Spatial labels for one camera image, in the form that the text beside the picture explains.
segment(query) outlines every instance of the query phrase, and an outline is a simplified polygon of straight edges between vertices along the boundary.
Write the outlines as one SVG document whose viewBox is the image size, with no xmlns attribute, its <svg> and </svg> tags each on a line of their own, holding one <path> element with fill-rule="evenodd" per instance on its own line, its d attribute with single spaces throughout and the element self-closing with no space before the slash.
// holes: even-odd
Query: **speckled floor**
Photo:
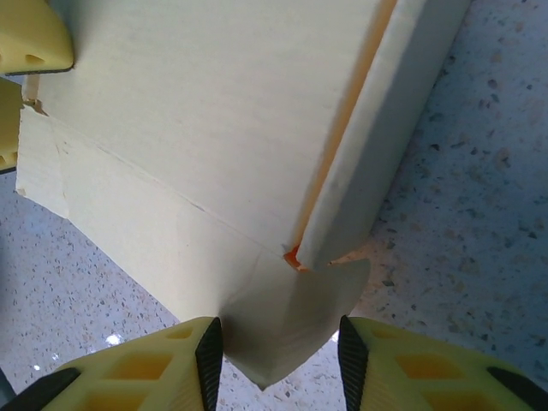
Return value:
<svg viewBox="0 0 548 411">
<path fill-rule="evenodd" d="M 548 2 L 475 0 L 378 224 L 355 313 L 508 360 L 548 389 Z M 0 367 L 17 391 L 176 322 L 70 223 L 0 176 Z M 260 392 L 223 367 L 219 409 L 343 409 L 328 342 Z"/>
</svg>

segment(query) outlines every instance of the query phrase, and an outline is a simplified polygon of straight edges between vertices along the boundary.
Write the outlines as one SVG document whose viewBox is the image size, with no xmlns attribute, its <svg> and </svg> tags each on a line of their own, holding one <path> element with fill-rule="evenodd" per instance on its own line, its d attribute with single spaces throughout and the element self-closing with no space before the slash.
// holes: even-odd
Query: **cut foam edge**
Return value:
<svg viewBox="0 0 548 411">
<path fill-rule="evenodd" d="M 285 260 L 297 271 L 308 271 L 297 259 L 297 253 L 305 233 L 308 221 L 312 216 L 313 208 L 318 201 L 319 193 L 324 186 L 325 180 L 333 164 L 337 149 L 343 140 L 344 132 L 350 122 L 350 117 L 354 111 L 361 90 L 366 82 L 367 75 L 377 54 L 384 33 L 390 23 L 390 18 L 394 13 L 398 0 L 385 0 L 381 2 L 375 10 L 375 19 L 372 26 L 367 30 L 364 44 L 360 55 L 356 61 L 353 75 L 348 83 L 346 97 L 340 104 L 335 121 L 332 124 L 330 135 L 325 145 L 323 157 L 318 168 L 315 180 L 312 182 L 308 195 L 305 198 L 304 206 L 301 210 L 301 216 L 295 228 L 295 237 L 292 243 L 291 251 L 284 254 Z"/>
<path fill-rule="evenodd" d="M 300 242 L 306 267 L 363 245 L 469 4 L 396 4 Z"/>
</svg>

